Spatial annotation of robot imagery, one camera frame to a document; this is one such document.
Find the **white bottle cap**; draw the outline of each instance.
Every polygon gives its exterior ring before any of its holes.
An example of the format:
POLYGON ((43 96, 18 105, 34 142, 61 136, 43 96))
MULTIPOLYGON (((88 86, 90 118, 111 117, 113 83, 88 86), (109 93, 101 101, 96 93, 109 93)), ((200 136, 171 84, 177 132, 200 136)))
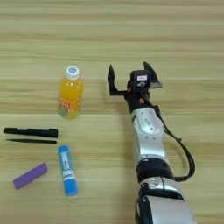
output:
POLYGON ((66 77, 69 80, 76 80, 80 77, 80 69, 77 66, 69 66, 66 70, 66 77))

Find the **glue stick label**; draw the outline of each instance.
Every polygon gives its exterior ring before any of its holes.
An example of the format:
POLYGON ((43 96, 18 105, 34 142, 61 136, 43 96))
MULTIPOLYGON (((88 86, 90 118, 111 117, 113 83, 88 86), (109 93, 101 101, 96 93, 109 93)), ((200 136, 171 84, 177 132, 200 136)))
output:
POLYGON ((69 164, 67 153, 65 151, 61 152, 61 159, 62 159, 62 163, 63 163, 62 175, 63 175, 64 181, 66 181, 68 179, 74 179, 74 171, 69 164))
POLYGON ((69 169, 69 163, 68 163, 67 153, 62 152, 61 153, 61 158, 62 158, 64 170, 68 170, 69 169))

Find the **orange liquid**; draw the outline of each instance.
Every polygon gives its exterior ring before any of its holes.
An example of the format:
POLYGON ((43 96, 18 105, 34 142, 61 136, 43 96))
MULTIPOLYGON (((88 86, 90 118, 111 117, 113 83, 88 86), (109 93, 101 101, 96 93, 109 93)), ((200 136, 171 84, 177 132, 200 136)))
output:
POLYGON ((81 79, 63 78, 59 84, 59 113, 67 118, 75 118, 80 113, 80 101, 83 92, 81 79))

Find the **bottle label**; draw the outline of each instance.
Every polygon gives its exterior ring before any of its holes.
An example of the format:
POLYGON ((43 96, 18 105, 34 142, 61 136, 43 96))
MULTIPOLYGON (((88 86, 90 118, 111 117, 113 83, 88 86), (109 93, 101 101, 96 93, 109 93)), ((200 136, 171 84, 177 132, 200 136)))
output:
POLYGON ((79 111, 80 107, 80 98, 77 98, 73 101, 69 101, 64 98, 59 99, 59 112, 65 116, 68 113, 76 113, 79 111))

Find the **black pen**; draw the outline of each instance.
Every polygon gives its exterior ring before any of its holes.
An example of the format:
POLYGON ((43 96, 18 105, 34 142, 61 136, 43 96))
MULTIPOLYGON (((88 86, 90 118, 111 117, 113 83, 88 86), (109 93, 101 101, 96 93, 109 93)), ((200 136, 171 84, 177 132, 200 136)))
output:
POLYGON ((58 137, 58 129, 20 129, 20 128, 5 128, 5 134, 26 135, 36 137, 58 137))
POLYGON ((26 143, 26 144, 56 144, 53 140, 27 139, 27 138, 8 138, 7 141, 26 143))

